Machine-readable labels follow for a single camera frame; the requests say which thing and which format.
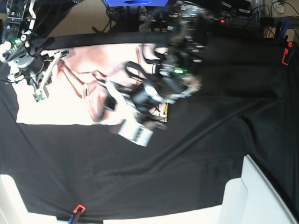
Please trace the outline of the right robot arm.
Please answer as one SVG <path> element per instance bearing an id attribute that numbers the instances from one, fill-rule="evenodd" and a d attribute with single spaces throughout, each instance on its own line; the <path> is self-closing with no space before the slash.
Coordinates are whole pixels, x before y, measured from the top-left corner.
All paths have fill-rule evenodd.
<path id="1" fill-rule="evenodd" d="M 3 1 L 7 19 L 0 23 L 0 68 L 10 68 L 10 74 L 1 74 L 2 82 L 26 81 L 33 88 L 36 102 L 48 98 L 52 70 L 69 53 L 67 50 L 45 53 L 55 42 L 48 34 L 78 3 L 78 0 Z"/>

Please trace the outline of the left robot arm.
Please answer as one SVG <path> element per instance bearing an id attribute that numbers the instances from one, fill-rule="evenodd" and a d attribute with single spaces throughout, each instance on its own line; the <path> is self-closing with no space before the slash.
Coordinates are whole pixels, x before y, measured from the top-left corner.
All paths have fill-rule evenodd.
<path id="1" fill-rule="evenodd" d="M 140 146 L 147 146 L 155 128 L 164 128 L 161 118 L 155 113 L 159 106 L 174 104 L 179 98 L 186 98 L 201 88 L 195 76 L 195 65 L 202 62 L 201 49 L 195 42 L 195 29 L 199 19 L 216 21 L 211 12 L 191 1 L 180 1 L 169 8 L 156 8 L 145 22 L 153 29 L 152 19 L 159 20 L 162 15 L 174 19 L 174 31 L 166 46 L 167 52 L 161 54 L 155 49 L 156 59 L 143 56 L 148 65 L 153 65 L 152 74 L 139 64 L 128 61 L 124 71 L 129 78 L 139 82 L 130 88 L 106 81 L 105 86 L 114 105 L 124 108 L 124 121 L 118 131 L 123 138 Z"/>

